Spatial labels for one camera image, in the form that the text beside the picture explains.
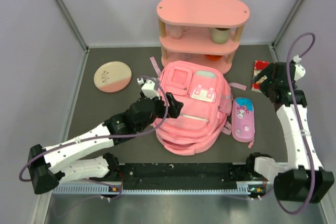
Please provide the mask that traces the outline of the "pink student backpack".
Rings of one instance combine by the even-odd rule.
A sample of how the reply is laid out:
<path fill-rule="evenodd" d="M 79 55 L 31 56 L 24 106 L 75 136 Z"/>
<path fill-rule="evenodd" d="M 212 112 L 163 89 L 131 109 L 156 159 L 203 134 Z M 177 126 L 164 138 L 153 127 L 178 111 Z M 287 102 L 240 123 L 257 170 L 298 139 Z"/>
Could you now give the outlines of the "pink student backpack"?
<path fill-rule="evenodd" d="M 162 71 L 160 85 L 183 103 L 177 119 L 156 119 L 156 137 L 176 155 L 190 156 L 208 150 L 221 133 L 230 135 L 227 118 L 232 111 L 231 88 L 246 86 L 228 83 L 218 70 L 187 61 L 169 63 Z"/>

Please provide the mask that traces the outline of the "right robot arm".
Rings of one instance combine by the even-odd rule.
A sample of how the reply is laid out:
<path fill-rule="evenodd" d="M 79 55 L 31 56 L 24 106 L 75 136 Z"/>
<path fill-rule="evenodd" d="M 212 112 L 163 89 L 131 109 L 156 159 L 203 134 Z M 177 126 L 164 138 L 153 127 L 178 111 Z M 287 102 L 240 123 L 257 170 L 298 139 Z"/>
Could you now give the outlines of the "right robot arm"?
<path fill-rule="evenodd" d="M 282 166 L 268 154 L 252 153 L 246 159 L 245 174 L 252 180 L 264 177 L 271 182 L 277 200 L 304 202 L 309 198 L 317 204 L 334 184 L 334 175 L 323 168 L 312 143 L 305 93 L 296 86 L 304 75 L 300 64 L 276 62 L 253 78 L 265 78 L 260 90 L 274 105 L 288 161 Z"/>

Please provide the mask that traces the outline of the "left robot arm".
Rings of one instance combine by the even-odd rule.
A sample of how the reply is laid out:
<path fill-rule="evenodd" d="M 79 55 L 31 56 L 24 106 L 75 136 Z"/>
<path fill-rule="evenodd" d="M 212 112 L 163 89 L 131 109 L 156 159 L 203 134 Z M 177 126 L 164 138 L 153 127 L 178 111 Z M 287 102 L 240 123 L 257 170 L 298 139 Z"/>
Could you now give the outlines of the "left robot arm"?
<path fill-rule="evenodd" d="M 153 98 L 141 94 L 126 111 L 113 115 L 82 135 L 54 146 L 37 144 L 31 147 L 26 170 L 34 193 L 41 195 L 74 180 L 116 179 L 119 163 L 115 156 L 110 153 L 93 159 L 85 159 L 85 156 L 145 134 L 144 130 L 155 120 L 163 124 L 166 119 L 178 118 L 183 106 L 183 102 L 170 92 Z"/>

